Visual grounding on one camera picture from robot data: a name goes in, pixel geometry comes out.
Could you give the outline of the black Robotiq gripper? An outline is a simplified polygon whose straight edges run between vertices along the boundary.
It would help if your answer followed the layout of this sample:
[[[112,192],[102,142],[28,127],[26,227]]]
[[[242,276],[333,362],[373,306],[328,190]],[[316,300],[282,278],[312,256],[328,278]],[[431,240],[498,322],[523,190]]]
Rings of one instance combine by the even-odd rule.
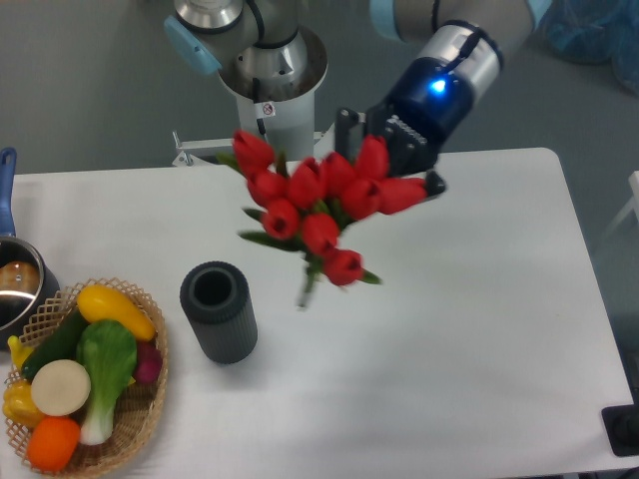
[[[471,84],[439,61],[414,60],[389,93],[365,113],[342,107],[335,115],[333,149],[353,162],[363,138],[385,139],[389,174],[393,177],[426,172],[427,200],[446,192],[446,181],[431,170],[450,134],[474,103]]]

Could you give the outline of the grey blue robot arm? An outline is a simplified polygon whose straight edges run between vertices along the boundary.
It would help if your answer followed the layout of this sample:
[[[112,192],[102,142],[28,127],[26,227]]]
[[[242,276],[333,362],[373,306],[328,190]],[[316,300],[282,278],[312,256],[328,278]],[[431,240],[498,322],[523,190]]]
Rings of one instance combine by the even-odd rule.
[[[446,188],[442,146],[498,78],[548,10],[545,1],[372,1],[382,36],[421,44],[387,94],[363,112],[338,110],[333,146],[354,153],[366,135],[385,138],[395,177],[424,174],[432,196]],[[325,47],[294,1],[178,1],[165,20],[177,53],[235,96],[244,130],[291,161],[312,155],[315,93]]]

